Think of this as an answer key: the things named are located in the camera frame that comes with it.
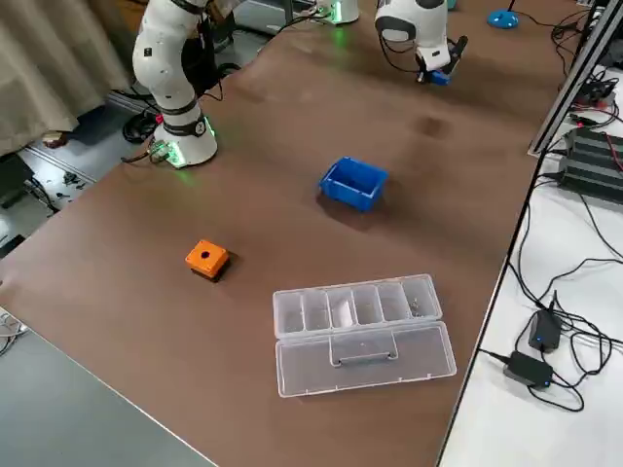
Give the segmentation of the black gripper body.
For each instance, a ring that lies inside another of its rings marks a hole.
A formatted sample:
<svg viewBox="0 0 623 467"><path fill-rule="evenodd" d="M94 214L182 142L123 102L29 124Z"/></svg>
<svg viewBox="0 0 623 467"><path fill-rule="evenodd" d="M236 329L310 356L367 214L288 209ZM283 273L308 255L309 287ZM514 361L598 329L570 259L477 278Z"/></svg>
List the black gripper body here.
<svg viewBox="0 0 623 467"><path fill-rule="evenodd" d="M449 54L450 54L450 62L446 66L446 74L451 76L455 69L457 68L464 50L468 44L467 36L460 36L456 41L451 39L448 40L449 44Z"/></svg>

